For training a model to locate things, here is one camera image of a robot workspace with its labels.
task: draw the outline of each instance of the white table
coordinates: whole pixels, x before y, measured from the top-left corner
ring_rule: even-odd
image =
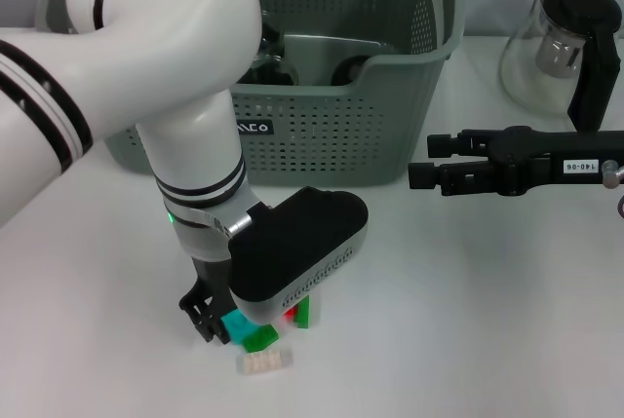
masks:
[[[466,39],[428,133],[527,124],[497,84],[504,40]],[[623,83],[608,111],[624,129]],[[277,204],[290,189],[258,188]],[[294,367],[236,372],[177,307],[192,286],[153,180],[99,145],[0,231],[0,416],[586,418],[624,413],[624,220],[600,186],[442,198],[357,189],[360,254],[289,329]]]

